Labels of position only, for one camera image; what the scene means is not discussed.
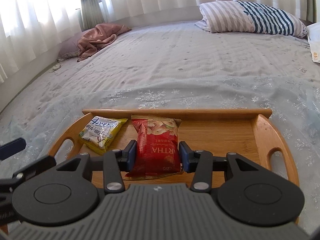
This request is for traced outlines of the yellow Americ cracker pack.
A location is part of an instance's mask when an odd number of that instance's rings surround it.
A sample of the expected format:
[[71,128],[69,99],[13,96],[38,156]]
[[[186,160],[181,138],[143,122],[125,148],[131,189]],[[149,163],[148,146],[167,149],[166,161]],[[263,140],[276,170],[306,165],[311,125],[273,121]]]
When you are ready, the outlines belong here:
[[103,155],[127,120],[95,116],[79,133],[79,138],[92,151]]

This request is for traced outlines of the red pillow snack bag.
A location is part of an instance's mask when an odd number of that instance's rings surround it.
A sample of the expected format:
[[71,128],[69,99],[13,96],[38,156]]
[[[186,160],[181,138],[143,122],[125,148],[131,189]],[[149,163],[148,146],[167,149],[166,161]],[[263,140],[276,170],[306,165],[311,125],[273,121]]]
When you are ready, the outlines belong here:
[[154,115],[132,115],[137,132],[137,152],[128,180],[157,179],[182,172],[178,151],[180,119]]

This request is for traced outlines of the wooden serving tray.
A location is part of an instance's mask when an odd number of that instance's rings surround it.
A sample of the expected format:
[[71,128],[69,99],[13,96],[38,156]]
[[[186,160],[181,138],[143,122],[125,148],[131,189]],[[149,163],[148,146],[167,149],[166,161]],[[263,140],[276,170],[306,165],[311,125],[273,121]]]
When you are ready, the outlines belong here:
[[71,158],[94,152],[81,139],[96,116],[126,119],[110,149],[136,140],[127,181],[182,175],[191,186],[207,183],[219,208],[250,225],[278,226],[298,219],[304,195],[295,162],[270,109],[86,109],[49,150],[73,143]]

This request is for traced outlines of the small trinket on bed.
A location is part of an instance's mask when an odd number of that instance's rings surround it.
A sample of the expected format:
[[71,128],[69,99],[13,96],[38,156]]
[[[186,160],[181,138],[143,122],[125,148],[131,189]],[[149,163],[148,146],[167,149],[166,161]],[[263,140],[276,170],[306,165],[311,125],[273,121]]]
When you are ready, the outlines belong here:
[[50,69],[50,73],[55,72],[61,68],[61,64],[56,64]]

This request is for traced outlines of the light blue lace bedspread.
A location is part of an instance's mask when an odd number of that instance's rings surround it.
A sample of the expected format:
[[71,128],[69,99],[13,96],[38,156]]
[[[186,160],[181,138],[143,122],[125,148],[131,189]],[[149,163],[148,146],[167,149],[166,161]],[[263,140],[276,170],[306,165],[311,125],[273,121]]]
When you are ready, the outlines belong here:
[[27,142],[1,163],[1,177],[46,154],[83,109],[270,108],[305,194],[299,224],[318,228],[319,64],[307,40],[173,23],[133,29],[85,61],[58,64],[1,113],[1,143]]

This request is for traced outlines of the purple pillow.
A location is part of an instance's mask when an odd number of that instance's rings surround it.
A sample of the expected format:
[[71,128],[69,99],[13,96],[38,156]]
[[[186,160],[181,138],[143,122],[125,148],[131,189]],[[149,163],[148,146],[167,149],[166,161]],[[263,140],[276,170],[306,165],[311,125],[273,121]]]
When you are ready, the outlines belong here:
[[61,43],[61,48],[57,56],[57,61],[63,61],[73,57],[79,56],[80,49],[78,48],[78,42],[85,33],[88,31],[78,32],[73,37],[65,40]]

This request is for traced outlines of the pink crumpled blanket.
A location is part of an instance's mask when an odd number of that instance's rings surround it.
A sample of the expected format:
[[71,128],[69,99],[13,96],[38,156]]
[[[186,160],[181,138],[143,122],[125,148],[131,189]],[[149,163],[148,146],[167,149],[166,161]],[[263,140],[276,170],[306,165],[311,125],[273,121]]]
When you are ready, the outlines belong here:
[[131,28],[115,24],[100,23],[87,31],[78,41],[78,62],[93,56],[98,51],[111,45],[119,35],[131,31]]

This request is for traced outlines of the white sheer curtain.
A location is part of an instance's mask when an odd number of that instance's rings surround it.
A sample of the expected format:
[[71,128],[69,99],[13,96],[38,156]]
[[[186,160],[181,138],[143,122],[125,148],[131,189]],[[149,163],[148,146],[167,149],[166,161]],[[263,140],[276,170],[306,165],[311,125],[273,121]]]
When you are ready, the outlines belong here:
[[[104,21],[225,0],[98,0]],[[305,18],[307,0],[241,0]],[[1,81],[79,32],[80,0],[1,0]]]

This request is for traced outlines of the green drape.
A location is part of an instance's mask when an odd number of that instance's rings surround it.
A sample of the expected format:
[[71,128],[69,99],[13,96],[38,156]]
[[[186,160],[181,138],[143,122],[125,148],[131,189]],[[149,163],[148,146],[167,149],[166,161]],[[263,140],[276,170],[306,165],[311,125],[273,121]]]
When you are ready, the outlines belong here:
[[85,30],[104,22],[98,0],[80,0],[80,2],[82,23]]

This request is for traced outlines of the striped pillow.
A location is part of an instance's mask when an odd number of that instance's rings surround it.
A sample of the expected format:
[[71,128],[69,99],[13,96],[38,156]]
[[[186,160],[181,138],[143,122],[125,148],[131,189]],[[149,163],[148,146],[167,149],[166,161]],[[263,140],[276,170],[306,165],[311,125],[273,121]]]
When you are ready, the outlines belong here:
[[246,32],[306,37],[308,30],[296,16],[268,5],[244,1],[216,1],[199,5],[202,20],[195,23],[210,33]]

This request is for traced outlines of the white plastic bag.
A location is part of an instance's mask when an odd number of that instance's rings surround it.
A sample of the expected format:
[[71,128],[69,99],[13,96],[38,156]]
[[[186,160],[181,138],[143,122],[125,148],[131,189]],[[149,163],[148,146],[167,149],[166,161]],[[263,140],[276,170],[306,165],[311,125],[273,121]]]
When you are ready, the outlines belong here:
[[310,45],[312,61],[320,63],[320,23],[314,23],[307,26],[308,43]]

